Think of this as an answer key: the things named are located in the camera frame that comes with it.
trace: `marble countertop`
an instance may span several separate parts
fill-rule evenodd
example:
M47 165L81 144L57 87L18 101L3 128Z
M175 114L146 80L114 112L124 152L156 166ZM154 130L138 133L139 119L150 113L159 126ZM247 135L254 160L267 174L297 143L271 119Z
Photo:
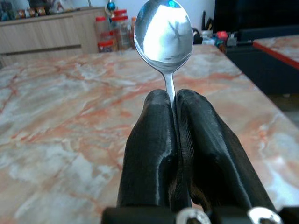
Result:
M253 46L299 70L299 35L258 39Z
M177 90L205 95L239 137L276 208L299 205L299 130L214 46ZM0 223L98 224L115 206L126 139L162 76L136 51L0 70Z

